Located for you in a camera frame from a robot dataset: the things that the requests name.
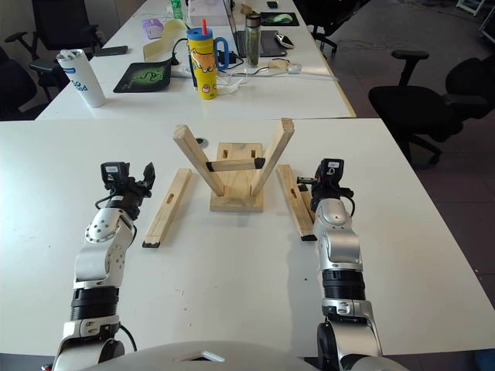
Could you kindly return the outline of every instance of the red straw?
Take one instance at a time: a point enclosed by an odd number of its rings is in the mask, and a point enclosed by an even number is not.
[[[208,35],[207,20],[205,18],[201,19],[201,28],[203,29],[203,35]]]

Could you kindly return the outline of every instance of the green bottle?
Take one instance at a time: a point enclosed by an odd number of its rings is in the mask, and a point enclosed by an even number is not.
[[[172,3],[173,18],[184,19],[183,9],[180,5],[180,0],[170,0]]]

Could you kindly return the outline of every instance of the blue lid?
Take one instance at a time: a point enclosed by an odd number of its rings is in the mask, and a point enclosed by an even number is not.
[[[208,33],[203,35],[203,30],[201,27],[196,27],[195,29],[187,30],[187,38],[194,41],[203,41],[213,38],[213,31],[211,29],[207,29]]]

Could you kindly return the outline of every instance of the white cup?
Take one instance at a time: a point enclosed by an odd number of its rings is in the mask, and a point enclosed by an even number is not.
[[[56,56],[56,61],[88,106],[96,108],[105,104],[106,99],[101,86],[82,49],[62,51]]]

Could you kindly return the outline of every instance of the yellow water bottle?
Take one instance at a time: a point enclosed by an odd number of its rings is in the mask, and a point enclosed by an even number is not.
[[[229,67],[229,49],[226,39],[213,39],[213,31],[207,28],[203,19],[202,27],[187,30],[189,52],[193,61],[192,73],[197,81],[197,88],[203,99],[214,99],[217,96],[217,69],[222,71]],[[224,64],[218,63],[217,44],[223,43]]]

